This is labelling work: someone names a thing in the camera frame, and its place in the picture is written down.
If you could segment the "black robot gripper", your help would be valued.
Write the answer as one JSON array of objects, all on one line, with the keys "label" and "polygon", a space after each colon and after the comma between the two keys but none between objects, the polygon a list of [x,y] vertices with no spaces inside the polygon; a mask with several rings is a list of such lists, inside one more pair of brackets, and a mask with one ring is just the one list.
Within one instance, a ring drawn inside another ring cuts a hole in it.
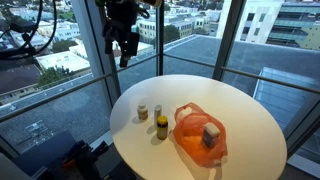
[{"label": "black robot gripper", "polygon": [[105,53],[113,53],[113,42],[116,41],[122,53],[119,66],[126,68],[130,56],[137,54],[139,34],[131,31],[131,27],[136,23],[137,12],[130,1],[118,3],[112,0],[106,3],[106,7],[107,17],[102,31]]}]

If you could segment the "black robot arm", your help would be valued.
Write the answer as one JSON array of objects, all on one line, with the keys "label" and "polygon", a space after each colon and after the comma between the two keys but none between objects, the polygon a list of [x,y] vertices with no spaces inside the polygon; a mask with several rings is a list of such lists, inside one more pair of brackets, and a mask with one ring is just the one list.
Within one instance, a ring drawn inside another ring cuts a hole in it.
[{"label": "black robot arm", "polygon": [[107,9],[102,36],[105,39],[105,53],[113,53],[113,42],[120,46],[120,67],[125,68],[132,56],[137,55],[140,35],[131,31],[137,16],[148,19],[150,14],[138,2],[160,7],[163,0],[95,0],[98,7]]}]

